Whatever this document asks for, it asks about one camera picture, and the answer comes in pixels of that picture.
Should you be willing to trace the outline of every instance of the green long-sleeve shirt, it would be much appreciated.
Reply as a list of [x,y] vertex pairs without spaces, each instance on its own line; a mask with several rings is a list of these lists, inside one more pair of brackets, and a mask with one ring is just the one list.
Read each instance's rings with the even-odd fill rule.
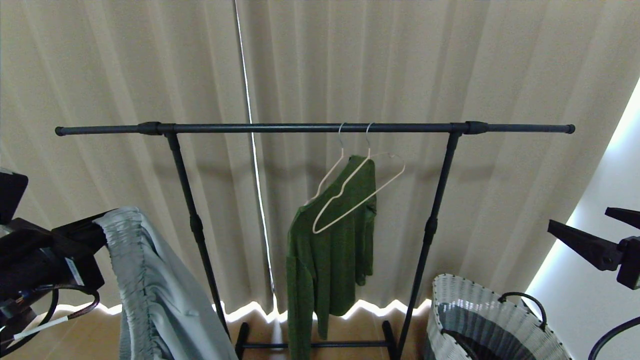
[[[344,315],[355,303],[355,284],[364,285],[365,277],[373,273],[375,196],[323,232],[314,234],[312,230],[320,210],[340,192],[344,181],[363,161],[362,156],[350,157],[338,178],[298,210],[289,229],[287,322],[293,360],[309,358],[313,311],[318,317],[318,333],[326,339],[329,314]],[[322,229],[375,191],[375,164],[367,160],[347,183],[342,196],[324,211],[316,229]]]

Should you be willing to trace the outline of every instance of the white wall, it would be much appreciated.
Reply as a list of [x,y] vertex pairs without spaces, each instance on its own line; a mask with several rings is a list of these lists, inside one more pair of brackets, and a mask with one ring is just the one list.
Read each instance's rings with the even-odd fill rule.
[[[640,235],[640,230],[605,216],[607,206],[640,210],[640,86],[568,222],[616,243]],[[529,286],[527,292],[545,306],[551,328],[575,359],[587,359],[603,334],[640,316],[640,290],[619,284],[616,276],[598,271],[556,241]],[[598,356],[604,359],[640,359],[640,327],[608,342]]]

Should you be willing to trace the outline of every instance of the white hanger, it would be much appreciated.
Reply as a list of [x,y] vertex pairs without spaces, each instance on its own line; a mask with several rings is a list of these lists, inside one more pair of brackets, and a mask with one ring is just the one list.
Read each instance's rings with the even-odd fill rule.
[[316,226],[318,223],[318,220],[320,220],[320,217],[322,216],[322,214],[324,213],[324,211],[327,209],[327,207],[329,206],[329,204],[331,204],[331,202],[334,199],[339,198],[340,196],[342,196],[342,193],[344,192],[344,188],[347,185],[347,183],[349,182],[349,180],[351,180],[351,178],[360,170],[360,168],[362,168],[362,166],[369,160],[372,158],[371,156],[371,143],[369,142],[369,128],[371,127],[371,125],[373,125],[374,123],[372,122],[371,124],[369,124],[369,126],[367,126],[367,132],[366,132],[366,136],[367,136],[367,143],[369,144],[369,151],[367,153],[367,158],[364,159],[364,161],[356,168],[356,170],[353,171],[353,173],[351,173],[351,175],[349,175],[349,177],[347,177],[347,179],[344,181],[344,183],[342,184],[342,188],[340,189],[340,193],[334,197],[332,197],[331,199],[329,199],[329,201],[327,201],[327,203],[324,205],[324,207],[322,208],[322,210],[320,210],[320,213],[318,213],[318,216],[316,216],[316,220],[314,221],[314,226],[312,228],[312,231],[314,232],[314,234],[319,234],[321,232],[323,232],[324,230],[327,230],[331,225],[337,223],[338,221],[340,221],[342,218],[344,218],[345,216],[347,216],[348,214],[350,214],[352,211],[354,211],[355,209],[357,209],[360,205],[364,204],[367,200],[369,200],[373,195],[376,195],[380,190],[384,189],[387,185],[389,185],[393,180],[397,179],[400,175],[402,175],[402,173],[404,172],[405,168],[406,168],[406,162],[404,162],[404,160],[397,154],[392,154],[390,152],[382,152],[381,154],[376,154],[374,156],[379,156],[379,155],[383,155],[383,154],[388,154],[390,158],[394,158],[394,157],[398,157],[400,158],[400,160],[402,160],[403,165],[402,165],[402,170],[400,170],[399,173],[397,173],[394,177],[391,178],[391,180],[387,181],[384,185],[382,185],[381,187],[379,187],[376,191],[374,191],[371,195],[367,196],[363,201],[360,201],[356,206],[354,206],[353,208],[351,208],[349,211],[347,211],[346,213],[342,214],[341,216],[339,216],[337,219],[335,219],[334,221],[330,222],[329,224],[327,224],[326,226],[324,226],[322,229],[320,230],[316,230]]
[[344,143],[342,142],[342,138],[340,137],[340,132],[342,131],[342,126],[344,124],[346,124],[346,122],[343,122],[340,125],[340,127],[338,128],[338,141],[340,142],[340,158],[338,159],[338,161],[335,162],[334,166],[332,166],[331,169],[329,169],[329,172],[327,172],[326,175],[324,176],[324,178],[320,181],[320,185],[318,185],[318,192],[311,199],[309,199],[305,203],[305,205],[308,205],[309,202],[311,202],[313,199],[315,199],[316,197],[318,197],[320,195],[320,191],[322,190],[322,185],[329,178],[329,175],[331,175],[331,173],[335,170],[335,168],[338,167],[338,164],[340,163],[340,161],[342,161],[342,159],[344,159]]

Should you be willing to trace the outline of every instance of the horizontal rod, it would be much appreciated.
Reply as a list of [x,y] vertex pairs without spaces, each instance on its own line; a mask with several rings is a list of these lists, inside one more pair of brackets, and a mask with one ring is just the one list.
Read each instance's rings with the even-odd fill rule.
[[347,124],[340,128],[333,124],[165,124],[145,122],[139,125],[78,126],[56,128],[58,136],[82,134],[139,133],[164,135],[170,133],[568,133],[575,131],[573,125],[537,124],[487,124],[485,122],[451,122],[445,124]]
[[[388,347],[394,345],[386,341],[324,341],[321,343],[311,343],[312,348],[319,347]],[[244,348],[288,348],[287,343],[245,343]]]

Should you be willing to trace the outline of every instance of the curtain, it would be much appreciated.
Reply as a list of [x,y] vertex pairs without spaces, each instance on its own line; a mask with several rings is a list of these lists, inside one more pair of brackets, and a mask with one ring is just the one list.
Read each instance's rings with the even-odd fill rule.
[[[17,216],[52,228],[120,206],[147,213],[209,293],[163,137],[56,126],[247,122],[231,2],[2,2],[2,166],[29,176]],[[250,137],[179,135],[227,312],[273,295]],[[105,249],[106,306],[120,303]],[[63,304],[88,298],[61,294]]]
[[[640,74],[633,2],[238,0],[237,17],[235,5],[1,2],[1,164],[31,182],[18,216],[51,228],[138,206],[206,287],[166,140],[58,138],[55,126],[572,123],[573,135],[463,136],[420,301],[442,272],[524,290],[552,245],[546,221],[573,211]],[[179,137],[227,312],[271,311],[268,256],[286,310],[287,231],[337,161],[338,136],[255,135],[260,183],[250,135]],[[341,137],[347,154],[366,154],[364,134]],[[368,138],[407,164],[378,194],[374,275],[358,289],[384,307],[408,301],[447,137]],[[401,162],[376,168],[383,184]],[[98,260],[115,305],[104,251]]]
[[[567,219],[640,74],[640,8],[544,1],[238,2],[254,122],[575,124],[574,135],[463,136],[420,301],[449,272],[524,290]],[[407,171],[378,194],[377,306],[410,295],[446,135],[370,134]],[[346,152],[366,154],[362,134]],[[278,308],[286,308],[287,230],[338,160],[336,134],[257,135]],[[400,164],[376,162],[378,184]]]

